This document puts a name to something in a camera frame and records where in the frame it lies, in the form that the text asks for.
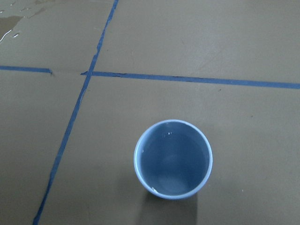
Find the blue plastic cup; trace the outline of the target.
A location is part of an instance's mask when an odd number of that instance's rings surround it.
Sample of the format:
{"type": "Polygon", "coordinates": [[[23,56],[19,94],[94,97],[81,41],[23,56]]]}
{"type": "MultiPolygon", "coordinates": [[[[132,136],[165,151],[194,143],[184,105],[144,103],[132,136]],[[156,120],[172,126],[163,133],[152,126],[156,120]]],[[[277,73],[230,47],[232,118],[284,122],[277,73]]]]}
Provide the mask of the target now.
{"type": "Polygon", "coordinates": [[[207,183],[213,154],[205,134],[183,120],[163,120],[135,146],[134,170],[144,188],[168,200],[189,198],[207,183]]]}

